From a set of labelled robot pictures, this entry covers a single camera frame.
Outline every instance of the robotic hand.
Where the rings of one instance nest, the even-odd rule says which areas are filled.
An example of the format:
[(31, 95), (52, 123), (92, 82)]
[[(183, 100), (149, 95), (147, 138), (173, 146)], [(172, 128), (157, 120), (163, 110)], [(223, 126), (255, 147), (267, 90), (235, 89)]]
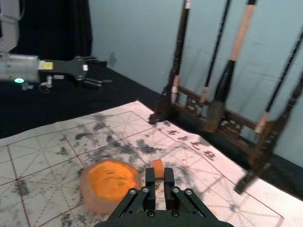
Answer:
[[(72, 75), (75, 81), (90, 88), (99, 89), (102, 83), (109, 82), (88, 77), (88, 63), (98, 62), (96, 57), (76, 56), (71, 61), (54, 61), (9, 53), (18, 43), (18, 22), (25, 11), (25, 0), (22, 2), (20, 14), (19, 0), (0, 0), (0, 81), (15, 81), (22, 85), (23, 90), (33, 88), (29, 83), (38, 83), (39, 89), (45, 93), (52, 87), (53, 79), (63, 79), (65, 74)], [(40, 81), (39, 72), (49, 74), (45, 82)]]
[(192, 189), (175, 187), (172, 168), (164, 168), (166, 210), (155, 210), (155, 172), (147, 168), (141, 190), (130, 189), (107, 221), (94, 227), (233, 227), (219, 221)]

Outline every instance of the black ink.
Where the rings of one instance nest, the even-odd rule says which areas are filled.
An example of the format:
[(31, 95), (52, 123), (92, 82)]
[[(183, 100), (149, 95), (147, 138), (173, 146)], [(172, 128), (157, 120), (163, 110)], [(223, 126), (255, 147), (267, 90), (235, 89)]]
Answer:
[(78, 147), (80, 145), (80, 143), (77, 141), (74, 145), (74, 148)]
[(28, 195), (29, 190), (25, 180), (19, 180), (18, 182), (15, 182), (15, 187), (12, 192), (17, 193), (18, 195)]
[(176, 177), (175, 178), (175, 183), (176, 183), (176, 186), (180, 186), (181, 184), (183, 184), (183, 179), (182, 177)]
[(102, 148), (88, 153), (87, 156), (89, 157), (91, 163), (96, 163), (98, 161), (101, 161), (104, 158), (111, 158), (110, 155), (103, 152)]
[(72, 220), (70, 219), (70, 214), (65, 214), (62, 216), (61, 220), (61, 226), (62, 227), (71, 227)]
[(64, 135), (62, 139), (59, 139), (61, 142), (66, 140), (66, 136)]
[(103, 129), (104, 127), (106, 127), (106, 125), (105, 125), (104, 122), (98, 122), (98, 123), (94, 126), (93, 130), (94, 130), (94, 131), (98, 131), (99, 129)]
[(123, 145), (120, 148), (118, 148), (117, 154), (121, 152), (123, 154), (128, 155), (128, 160), (126, 160), (125, 162), (135, 164), (136, 161), (140, 159), (140, 157), (135, 152), (135, 150), (136, 148), (130, 142), (127, 142), (126, 145)]
[(188, 140), (188, 136), (179, 137), (177, 139), (181, 140), (181, 141), (187, 141)]
[(155, 154), (157, 153), (157, 150), (162, 150), (160, 148), (154, 148), (149, 146), (148, 144), (145, 143), (143, 139), (137, 140), (137, 146), (140, 149), (140, 151), (144, 154)]
[(210, 160), (214, 161), (214, 157), (216, 157), (216, 155), (212, 152), (212, 151), (204, 151), (204, 154), (206, 157), (208, 157)]
[(110, 133), (107, 134), (106, 141), (107, 143), (113, 145), (116, 148), (121, 146), (121, 144), (117, 140), (115, 140)]
[(112, 115), (103, 115), (101, 113), (93, 115), (93, 119), (97, 121), (102, 121), (106, 117), (111, 117)]
[(169, 135), (175, 135), (176, 133), (179, 133), (177, 130), (171, 130), (171, 131), (167, 131), (167, 133)]
[(77, 176), (80, 177), (82, 172), (83, 172), (84, 168), (81, 168), (77, 171)]
[(90, 133), (90, 132), (83, 132), (83, 133), (79, 133), (75, 136), (75, 140), (80, 140), (82, 139), (83, 137), (90, 137), (92, 136), (93, 134)]
[(145, 176), (145, 169), (147, 167), (146, 166), (140, 166), (140, 167), (137, 167), (136, 169), (138, 170), (138, 173), (141, 175), (141, 174), (144, 174)]
[(61, 150), (56, 153), (57, 155), (68, 155), (68, 151), (65, 147), (61, 147)]
[(170, 125), (171, 125), (169, 121), (165, 121), (164, 124), (168, 127), (170, 127)]
[(239, 208), (238, 204), (230, 204), (229, 209), (234, 213)]
[(186, 184), (190, 185), (191, 184), (191, 176), (190, 176), (187, 168), (185, 166), (178, 166), (177, 168), (182, 173), (182, 177), (186, 181)]
[(83, 223), (84, 225), (86, 225), (86, 218), (84, 215), (79, 214), (77, 217), (78, 221), (80, 221), (81, 223)]

